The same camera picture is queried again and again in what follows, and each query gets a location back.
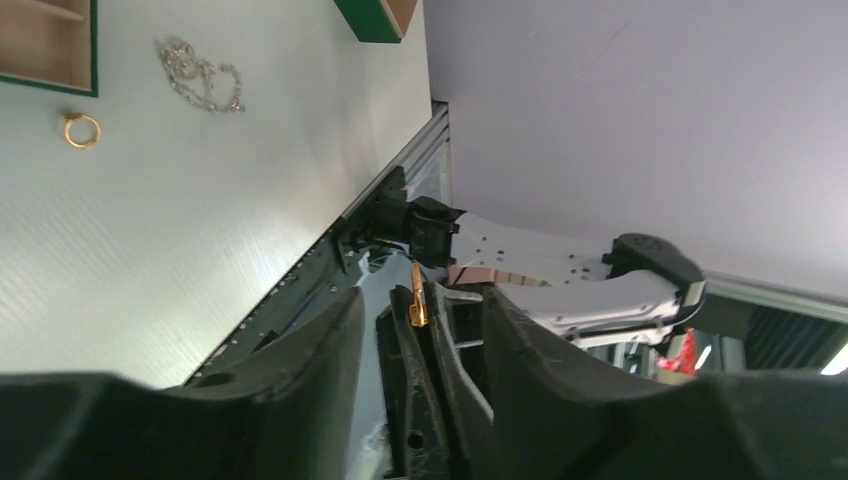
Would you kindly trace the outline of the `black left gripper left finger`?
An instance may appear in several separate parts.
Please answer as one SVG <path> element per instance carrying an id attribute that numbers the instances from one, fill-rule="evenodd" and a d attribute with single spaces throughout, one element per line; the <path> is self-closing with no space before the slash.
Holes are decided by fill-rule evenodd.
<path id="1" fill-rule="evenodd" d="M 314 319 L 199 382 L 105 373 L 1 379 L 5 479 L 341 479 L 363 344 L 351 288 Z"/>

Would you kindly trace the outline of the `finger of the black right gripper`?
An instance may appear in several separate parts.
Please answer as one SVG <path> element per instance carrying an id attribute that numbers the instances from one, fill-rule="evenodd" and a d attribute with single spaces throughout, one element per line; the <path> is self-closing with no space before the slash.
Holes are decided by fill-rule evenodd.
<path id="1" fill-rule="evenodd" d="M 478 307 L 479 293 L 453 290 L 439 283 L 428 285 L 432 338 L 439 370 L 464 458 L 473 479 L 493 479 L 495 443 L 492 437 L 494 412 L 461 361 L 460 347 L 452 326 L 453 307 Z"/>
<path id="2" fill-rule="evenodd" d="M 390 467 L 387 479 L 472 477 L 450 411 L 431 330 L 408 319 L 412 291 L 396 286 L 376 321 Z"/>

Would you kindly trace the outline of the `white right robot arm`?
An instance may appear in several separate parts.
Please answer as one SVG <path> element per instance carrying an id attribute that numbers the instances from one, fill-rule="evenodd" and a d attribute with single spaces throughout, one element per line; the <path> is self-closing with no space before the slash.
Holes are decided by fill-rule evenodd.
<path id="1" fill-rule="evenodd" d="M 705 301 L 701 269 L 667 240 L 556 237 L 434 199 L 381 198 L 364 243 L 400 245 L 377 347 L 391 479 L 577 479 L 633 472 L 626 401 L 659 386 L 592 356 L 665 350 Z"/>

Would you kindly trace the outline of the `green jewelry tray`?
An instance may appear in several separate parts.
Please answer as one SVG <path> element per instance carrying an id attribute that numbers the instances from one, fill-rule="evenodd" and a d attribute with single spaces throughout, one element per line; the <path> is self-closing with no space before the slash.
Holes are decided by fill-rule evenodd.
<path id="1" fill-rule="evenodd" d="M 97 98 L 98 2 L 1 3 L 1 81 Z"/>

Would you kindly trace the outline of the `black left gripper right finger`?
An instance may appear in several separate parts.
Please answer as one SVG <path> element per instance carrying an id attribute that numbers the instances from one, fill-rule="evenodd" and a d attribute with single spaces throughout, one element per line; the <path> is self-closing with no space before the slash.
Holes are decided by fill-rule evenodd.
<path id="1" fill-rule="evenodd" d="M 600 361 L 498 289 L 483 337 L 506 479 L 843 479 L 847 382 L 797 371 L 676 386 Z"/>

